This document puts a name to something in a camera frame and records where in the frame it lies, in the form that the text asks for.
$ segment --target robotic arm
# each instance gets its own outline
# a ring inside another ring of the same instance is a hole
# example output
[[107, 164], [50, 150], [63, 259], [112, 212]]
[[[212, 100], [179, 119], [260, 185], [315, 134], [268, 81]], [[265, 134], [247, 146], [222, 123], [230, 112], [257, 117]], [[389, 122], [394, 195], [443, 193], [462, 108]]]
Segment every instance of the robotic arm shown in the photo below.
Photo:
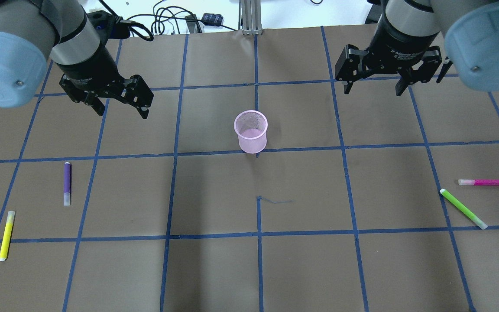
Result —
[[408, 85], [432, 79], [442, 63], [440, 48], [430, 44], [440, 30], [448, 58], [437, 82], [452, 62], [471, 89], [499, 91], [499, 0], [377, 0], [382, 5], [368, 48], [345, 46], [335, 77], [348, 94], [355, 81], [374, 74], [400, 74], [396, 95]]
[[99, 97], [114, 98], [146, 119], [153, 93], [140, 75], [123, 78], [105, 48], [109, 38], [129, 37], [132, 26], [104, 11], [86, 14], [76, 0], [0, 0], [0, 107], [28, 103], [50, 57], [72, 101], [103, 115]]

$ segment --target blue tape grid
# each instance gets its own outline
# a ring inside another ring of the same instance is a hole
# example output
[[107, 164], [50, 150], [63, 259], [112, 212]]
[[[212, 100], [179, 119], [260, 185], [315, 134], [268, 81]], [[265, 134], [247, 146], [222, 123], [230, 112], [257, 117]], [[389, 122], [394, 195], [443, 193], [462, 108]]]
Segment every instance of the blue tape grid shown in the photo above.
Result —
[[163, 272], [161, 275], [161, 296], [160, 296], [160, 311], [163, 312], [165, 307], [165, 286], [167, 282], [167, 266], [168, 266], [168, 247], [170, 245], [171, 224], [172, 224], [172, 207], [175, 197], [175, 181], [176, 181], [176, 165], [178, 163], [178, 133], [180, 132], [180, 115], [182, 113], [182, 93], [184, 92], [184, 74], [186, 72], [186, 55], [188, 53], [188, 36], [184, 41], [184, 55], [182, 56], [182, 74], [180, 76], [180, 95], [178, 96], [178, 112], [176, 113], [176, 132], [175, 132], [175, 148], [174, 161], [172, 165], [171, 179], [171, 195], [168, 202], [168, 217], [167, 217], [167, 235], [165, 239], [165, 252], [163, 255]]
[[43, 91], [45, 89], [45, 85], [47, 84], [47, 79], [49, 78], [49, 73], [51, 71], [51, 67], [53, 67], [53, 61], [51, 61], [49, 63], [49, 67], [48, 67], [47, 73], [45, 74], [45, 78], [44, 78], [44, 81], [42, 84], [42, 89], [40, 91], [41, 94], [38, 95], [38, 100], [36, 101], [36, 106], [34, 107], [34, 112], [32, 113], [32, 118], [30, 119], [30, 123], [28, 124], [28, 130], [26, 131], [26, 135], [24, 137], [24, 142], [22, 143], [22, 148], [20, 148], [20, 154], [18, 156], [18, 159], [16, 160], [16, 166], [14, 167], [14, 172], [13, 172], [12, 178], [11, 178], [10, 183], [9, 183], [9, 188], [7, 189], [7, 192], [5, 195], [5, 200], [3, 201], [3, 206], [1, 207], [1, 211], [0, 211], [0, 225], [1, 225], [1, 221], [3, 219], [3, 215], [5, 213], [5, 210], [6, 210], [7, 202], [9, 201], [10, 192], [13, 189], [13, 184], [14, 184], [14, 180], [16, 178], [16, 173], [18, 172], [18, 168], [20, 166], [20, 161], [22, 160], [22, 156], [24, 155], [24, 150], [26, 148], [26, 142], [28, 142], [28, 137], [30, 136], [30, 131], [32, 130], [32, 125], [34, 124], [34, 119], [36, 118], [36, 113], [38, 112], [39, 104], [43, 99], [42, 94], [43, 94]]
[[[413, 103], [413, 108], [415, 110], [415, 114], [417, 115], [417, 121], [419, 124], [419, 128], [421, 129], [421, 135], [422, 135], [422, 138], [424, 140], [424, 147], [426, 148], [426, 152], [428, 155], [428, 161], [430, 162], [430, 166], [432, 169], [432, 175], [434, 176], [434, 180], [436, 182], [436, 189], [439, 190], [439, 189], [441, 189], [441, 186], [440, 186], [440, 181], [438, 180], [438, 174], [436, 172], [434, 160], [432, 158], [432, 154], [430, 151], [430, 144], [428, 143], [428, 138], [426, 137], [426, 133], [424, 132], [424, 127], [422, 124], [421, 115], [419, 114], [419, 110], [418, 110], [417, 103], [415, 101], [415, 96], [413, 94], [413, 90], [411, 87], [408, 87], [408, 90], [409, 90], [409, 95], [412, 98], [412, 103]], [[442, 196], [439, 196], [439, 198], [440, 198], [440, 204], [442, 205], [442, 210], [444, 211], [444, 217], [446, 218], [446, 224], [448, 227], [448, 232], [450, 234], [450, 241], [452, 243], [452, 248], [454, 249], [454, 254], [456, 257], [456, 261], [457, 261], [457, 268], [459, 269], [461, 282], [463, 283], [463, 289], [465, 291], [465, 297], [467, 298], [467, 304], [469, 304], [469, 310], [471, 312], [475, 312], [476, 309], [473, 306], [473, 300], [471, 299], [471, 294], [469, 292], [469, 286], [467, 284], [467, 279], [465, 278], [465, 272], [463, 271], [463, 265], [461, 263], [461, 257], [459, 255], [459, 250], [457, 249], [457, 243], [455, 240], [454, 231], [452, 230], [452, 227], [451, 227], [452, 225], [451, 225], [451, 221], [450, 221], [450, 216], [448, 215], [448, 211], [446, 209], [446, 201], [444, 200], [444, 198]]]
[[[109, 100], [106, 102], [106, 110], [105, 114], [101, 121], [101, 127], [99, 132], [99, 137], [97, 140], [97, 148], [94, 156], [79, 156], [72, 158], [23, 158], [24, 150], [26, 148], [26, 142], [28, 141], [28, 137], [30, 135], [30, 131], [32, 129], [32, 125], [34, 123], [34, 119], [36, 117], [36, 113], [39, 107], [39, 103], [44, 97], [54, 97], [54, 96], [64, 96], [65, 93], [50, 93], [44, 94], [44, 89], [47, 84], [47, 80], [49, 77], [50, 70], [52, 69], [53, 62], [50, 63], [48, 71], [45, 75], [44, 82], [42, 84], [42, 89], [40, 94], [36, 94], [37, 101], [36, 106], [34, 108], [34, 112], [32, 114], [32, 118], [30, 119], [30, 124], [28, 130], [26, 131], [26, 136], [24, 138], [24, 142], [22, 148], [20, 150], [19, 157], [17, 159], [0, 159], [0, 163], [16, 163], [16, 167], [14, 169], [9, 188], [6, 192], [6, 197], [3, 202], [2, 209], [0, 211], [0, 224], [2, 218], [4, 216], [4, 212], [6, 210], [6, 205], [14, 184], [14, 180], [16, 179], [16, 174], [18, 172], [18, 168], [22, 162], [53, 162], [53, 161], [64, 161], [64, 160], [93, 160], [94, 164], [91, 171], [91, 178], [88, 185], [87, 196], [85, 199], [84, 209], [81, 217], [81, 223], [79, 225], [78, 235], [77, 237], [56, 237], [56, 238], [28, 238], [28, 239], [12, 239], [14, 243], [44, 243], [44, 242], [75, 242], [75, 252], [73, 254], [73, 261], [71, 263], [71, 271], [69, 273], [69, 279], [67, 283], [67, 290], [65, 292], [65, 298], [63, 302], [63, 311], [67, 310], [68, 298], [70, 295], [71, 285], [73, 282], [73, 276], [75, 271], [75, 263], [78, 257], [79, 245], [82, 241], [147, 241], [147, 240], [164, 240], [165, 241], [165, 252], [164, 252], [164, 262], [163, 262], [163, 273], [162, 273], [162, 281], [161, 281], [161, 311], [164, 308], [164, 299], [165, 299], [165, 288], [166, 288], [166, 273], [168, 266], [168, 249], [170, 240], [174, 239], [214, 239], [214, 238], [224, 238], [224, 237], [258, 237], [258, 272], [259, 272], [259, 310], [263, 312], [264, 308], [264, 299], [263, 299], [263, 254], [262, 254], [262, 237], [269, 236], [290, 236], [290, 235], [354, 235], [355, 237], [355, 248], [356, 248], [356, 256], [358, 260], [358, 269], [360, 282], [362, 287], [362, 296], [365, 310], [368, 311], [368, 300], [366, 296], [366, 281], [363, 273], [363, 265], [361, 261], [360, 255], [360, 247], [359, 247], [359, 234], [381, 234], [381, 233], [418, 233], [418, 232], [436, 232], [436, 231], [448, 231], [450, 234], [452, 247], [454, 249], [456, 261], [459, 267], [460, 276], [463, 282], [463, 288], [465, 290], [467, 302], [469, 304], [470, 310], [473, 312], [475, 308], [473, 306], [473, 302], [471, 300], [471, 295], [469, 293], [469, 288], [467, 286], [467, 280], [465, 277], [465, 273], [463, 271], [463, 265], [461, 264], [461, 259], [459, 256], [459, 251], [457, 249], [457, 244], [454, 237], [454, 231], [480, 231], [478, 227], [453, 227], [451, 225], [450, 219], [447, 215], [446, 205], [444, 200], [441, 198], [441, 205], [444, 211], [444, 215], [446, 217], [446, 227], [423, 227], [423, 228], [397, 228], [397, 229], [358, 229], [356, 219], [355, 219], [355, 211], [353, 205], [353, 197], [352, 197], [352, 189], [351, 183], [348, 173], [348, 166], [346, 162], [345, 151], [348, 149], [369, 149], [369, 148], [400, 148], [400, 147], [411, 147], [411, 146], [424, 146], [426, 148], [426, 152], [428, 154], [428, 158], [431, 164], [433, 176], [436, 181], [436, 185], [440, 188], [440, 183], [438, 181], [438, 176], [436, 173], [436, 168], [434, 165], [434, 161], [432, 159], [432, 155], [430, 152], [431, 146], [462, 146], [462, 145], [479, 145], [479, 144], [499, 144], [499, 140], [494, 141], [482, 141], [482, 142], [441, 142], [441, 143], [430, 143], [426, 137], [426, 133], [424, 132], [424, 127], [422, 125], [421, 116], [418, 111], [418, 107], [415, 101], [415, 97], [412, 91], [412, 88], [409, 88], [410, 97], [412, 98], [412, 102], [414, 105], [414, 109], [416, 112], [416, 116], [418, 119], [418, 123], [420, 125], [421, 134], [423, 136], [422, 143], [410, 143], [410, 144], [369, 144], [369, 145], [358, 145], [358, 146], [346, 146], [344, 144], [343, 135], [341, 132], [340, 119], [338, 114], [338, 105], [336, 99], [336, 92], [334, 88], [334, 83], [337, 82], [333, 79], [332, 68], [331, 68], [331, 60], [328, 53], [327, 46], [327, 38], [324, 32], [324, 28], [321, 27], [321, 34], [323, 37], [323, 43], [325, 48], [325, 53], [327, 56], [327, 65], [329, 68], [330, 79], [322, 79], [322, 80], [311, 80], [311, 81], [271, 81], [271, 82], [262, 82], [258, 81], [258, 37], [254, 37], [254, 58], [255, 58], [255, 82], [254, 83], [242, 83], [242, 84], [220, 84], [220, 85], [199, 85], [199, 86], [184, 86], [184, 75], [185, 75], [185, 67], [186, 67], [186, 54], [188, 51], [188, 36], [185, 38], [184, 45], [184, 53], [182, 59], [182, 74], [181, 74], [181, 85], [180, 87], [164, 87], [164, 88], [152, 88], [153, 91], [164, 91], [164, 90], [179, 90], [180, 95], [178, 99], [178, 114], [176, 121], [176, 133], [175, 133], [175, 148], [173, 153], [165, 153], [165, 154], [131, 154], [131, 155], [112, 155], [112, 156], [100, 156], [99, 149], [101, 145], [101, 138], [103, 136], [103, 130], [105, 126], [105, 119], [107, 116], [107, 111], [109, 109]], [[120, 51], [122, 47], [122, 41], [119, 43], [119, 49], [117, 51], [117, 58], [115, 60], [118, 63]], [[447, 75], [447, 77], [457, 77], [457, 75]], [[365, 79], [366, 81], [376, 81], [376, 80], [387, 80], [387, 79], [398, 79], [399, 77], [370, 77]], [[180, 129], [180, 116], [181, 116], [181, 107], [182, 107], [182, 93], [185, 89], [202, 89], [202, 88], [230, 88], [230, 87], [246, 87], [253, 85], [255, 88], [255, 109], [259, 109], [259, 99], [258, 99], [258, 87], [259, 85], [297, 85], [297, 84], [313, 84], [313, 83], [330, 83], [331, 91], [333, 96], [333, 104], [334, 104], [334, 112], [337, 121], [338, 135], [340, 139], [340, 146], [320, 146], [313, 148], [281, 148], [281, 149], [267, 149], [263, 150], [262, 153], [275, 153], [275, 152], [294, 152], [294, 151], [311, 151], [311, 150], [341, 150], [342, 154], [342, 164], [344, 166], [344, 173], [347, 185], [348, 198], [350, 201], [350, 212], [352, 215], [352, 229], [348, 230], [334, 230], [334, 231], [271, 231], [271, 232], [263, 232], [261, 228], [261, 197], [257, 198], [257, 231], [256, 232], [245, 232], [245, 233], [222, 233], [222, 234], [203, 234], [203, 235], [171, 235], [171, 221], [172, 221], [172, 207], [174, 201], [174, 189], [175, 189], [175, 179], [176, 179], [176, 167], [178, 163], [178, 158], [181, 156], [202, 156], [202, 155], [218, 155], [218, 154], [239, 154], [243, 153], [241, 150], [220, 150], [220, 151], [210, 151], [210, 152], [191, 152], [191, 153], [178, 153], [178, 132]], [[489, 93], [489, 97], [493, 102], [494, 109], [496, 110], [499, 117], [499, 107], [497, 105], [496, 100], [492, 93]], [[171, 193], [170, 193], [170, 201], [169, 201], [169, 210], [168, 210], [168, 223], [167, 223], [167, 233], [166, 235], [149, 235], [149, 236], [132, 236], [132, 237], [82, 237], [82, 231], [84, 226], [84, 220], [87, 212], [87, 207], [89, 204], [89, 197], [91, 194], [91, 187], [93, 185], [93, 179], [95, 177], [95, 171], [97, 168], [97, 160], [99, 159], [117, 159], [117, 158], [149, 158], [149, 157], [167, 157], [172, 156], [174, 158], [174, 165], [172, 168], [172, 182], [171, 182]], [[499, 225], [490, 226], [488, 231], [491, 230], [499, 230]]]
[[346, 179], [346, 188], [348, 192], [348, 200], [350, 203], [350, 214], [352, 216], [352, 230], [353, 234], [355, 237], [355, 254], [357, 256], [357, 265], [358, 265], [358, 271], [359, 271], [359, 280], [361, 283], [361, 292], [363, 296], [363, 306], [365, 308], [365, 312], [369, 312], [369, 302], [367, 300], [367, 289], [366, 289], [366, 284], [365, 284], [365, 275], [363, 273], [363, 263], [361, 259], [361, 247], [359, 245], [359, 231], [358, 231], [358, 226], [357, 226], [357, 219], [355, 218], [355, 209], [354, 209], [354, 203], [353, 203], [353, 196], [352, 196], [352, 183], [350, 182], [350, 175], [348, 171], [348, 162], [347, 162], [347, 157], [346, 157], [346, 148], [344, 144], [344, 137], [342, 135], [342, 130], [340, 126], [340, 115], [338, 114], [338, 101], [336, 100], [336, 90], [334, 87], [334, 79], [332, 75], [332, 66], [331, 66], [331, 56], [328, 53], [328, 44], [327, 44], [327, 36], [324, 33], [324, 27], [321, 26], [321, 34], [323, 35], [323, 44], [324, 44], [324, 49], [325, 53], [327, 54], [327, 65], [328, 65], [328, 73], [331, 76], [331, 91], [332, 91], [332, 100], [334, 104], [334, 116], [336, 118], [336, 126], [338, 128], [338, 138], [340, 139], [340, 146], [341, 146], [341, 151], [342, 151], [342, 164], [344, 166], [344, 176]]

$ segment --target yellow highlighter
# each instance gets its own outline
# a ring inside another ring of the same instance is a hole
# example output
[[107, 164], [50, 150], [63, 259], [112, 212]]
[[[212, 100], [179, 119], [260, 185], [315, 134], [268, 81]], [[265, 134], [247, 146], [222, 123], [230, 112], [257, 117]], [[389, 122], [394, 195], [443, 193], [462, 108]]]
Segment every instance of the yellow highlighter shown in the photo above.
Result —
[[14, 211], [9, 211], [5, 224], [5, 232], [3, 233], [3, 241], [1, 242], [0, 261], [5, 261], [9, 253], [10, 233], [13, 231], [13, 222]]

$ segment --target pink mesh cup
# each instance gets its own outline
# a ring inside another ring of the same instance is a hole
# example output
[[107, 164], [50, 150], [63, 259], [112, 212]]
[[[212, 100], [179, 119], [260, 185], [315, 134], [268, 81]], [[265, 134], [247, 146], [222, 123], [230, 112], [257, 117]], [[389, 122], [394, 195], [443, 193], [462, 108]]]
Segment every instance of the pink mesh cup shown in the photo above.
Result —
[[267, 118], [256, 110], [242, 112], [234, 119], [234, 131], [240, 148], [248, 154], [257, 154], [267, 145]]

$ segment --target metal post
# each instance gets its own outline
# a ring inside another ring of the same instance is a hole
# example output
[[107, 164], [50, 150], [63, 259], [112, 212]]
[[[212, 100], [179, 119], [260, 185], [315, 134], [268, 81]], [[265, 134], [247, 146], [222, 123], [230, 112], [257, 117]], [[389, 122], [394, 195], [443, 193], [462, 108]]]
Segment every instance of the metal post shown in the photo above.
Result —
[[243, 34], [262, 34], [261, 0], [240, 0]]

